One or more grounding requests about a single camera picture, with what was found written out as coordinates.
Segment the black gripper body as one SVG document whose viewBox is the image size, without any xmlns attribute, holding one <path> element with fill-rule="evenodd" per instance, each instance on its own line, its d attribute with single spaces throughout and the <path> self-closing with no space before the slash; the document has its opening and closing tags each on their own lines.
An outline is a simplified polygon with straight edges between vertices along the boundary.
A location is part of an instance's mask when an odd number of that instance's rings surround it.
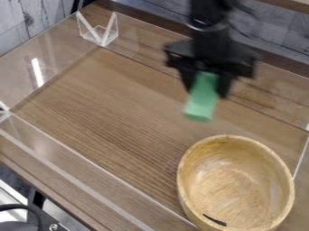
<svg viewBox="0 0 309 231">
<path fill-rule="evenodd" d="M 166 43 L 167 66 L 252 78 L 258 55 L 232 39 L 229 29 L 229 23 L 218 23 L 203 30 L 191 29 L 191 38 Z"/>
</svg>

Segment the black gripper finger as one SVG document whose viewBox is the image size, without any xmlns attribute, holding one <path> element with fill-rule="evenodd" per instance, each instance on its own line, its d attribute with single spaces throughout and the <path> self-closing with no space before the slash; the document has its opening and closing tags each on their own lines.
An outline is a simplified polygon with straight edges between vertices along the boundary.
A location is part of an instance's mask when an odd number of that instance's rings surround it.
<svg viewBox="0 0 309 231">
<path fill-rule="evenodd" d="M 229 96 L 233 80 L 234 76 L 230 73 L 220 74 L 217 83 L 217 93 L 221 98 L 226 98 Z"/>
<path fill-rule="evenodd" d="M 191 90 L 191 86 L 195 82 L 197 73 L 198 71 L 195 69 L 181 69 L 179 70 L 181 80 L 182 80 L 182 84 L 185 86 L 186 91 Z"/>
</svg>

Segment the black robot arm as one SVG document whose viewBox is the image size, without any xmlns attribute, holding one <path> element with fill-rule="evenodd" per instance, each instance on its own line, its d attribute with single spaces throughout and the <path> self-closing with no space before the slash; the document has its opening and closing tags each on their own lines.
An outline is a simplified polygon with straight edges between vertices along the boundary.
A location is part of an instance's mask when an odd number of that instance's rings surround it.
<svg viewBox="0 0 309 231">
<path fill-rule="evenodd" d="M 187 27 L 191 37 L 165 44 L 166 65 L 178 70 L 187 91 L 199 72 L 218 75 L 216 92 L 226 98 L 238 77 L 253 78 L 257 53 L 230 36 L 232 11 L 252 10 L 240 0 L 191 0 Z"/>
</svg>

